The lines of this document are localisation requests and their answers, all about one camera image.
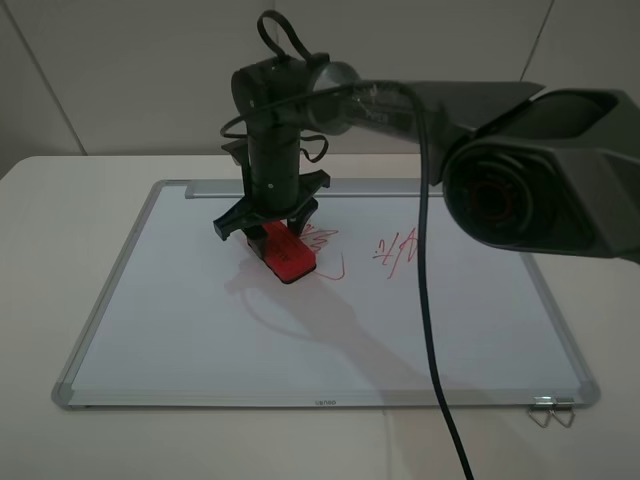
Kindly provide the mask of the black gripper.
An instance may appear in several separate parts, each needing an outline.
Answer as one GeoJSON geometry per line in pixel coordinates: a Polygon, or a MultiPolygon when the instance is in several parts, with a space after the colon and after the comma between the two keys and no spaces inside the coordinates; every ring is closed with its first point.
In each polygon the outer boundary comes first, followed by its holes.
{"type": "Polygon", "coordinates": [[[300,172],[301,140],[298,130],[267,130],[222,146],[241,168],[244,196],[214,221],[221,239],[246,229],[249,247],[264,256],[263,224],[285,220],[288,230],[301,236],[318,209],[315,194],[331,182],[323,170],[300,172]]]}

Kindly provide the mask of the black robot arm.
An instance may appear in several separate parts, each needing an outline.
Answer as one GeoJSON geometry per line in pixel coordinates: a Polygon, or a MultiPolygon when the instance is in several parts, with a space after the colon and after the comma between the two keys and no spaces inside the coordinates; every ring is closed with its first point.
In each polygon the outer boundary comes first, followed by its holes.
{"type": "Polygon", "coordinates": [[[416,143],[423,180],[487,246],[639,259],[639,108],[620,90],[364,81],[319,53],[242,68],[232,96],[246,130],[222,134],[244,195],[215,221],[221,238],[260,238],[274,220],[300,232],[330,183],[324,172],[301,172],[301,142],[358,127],[416,143]]]}

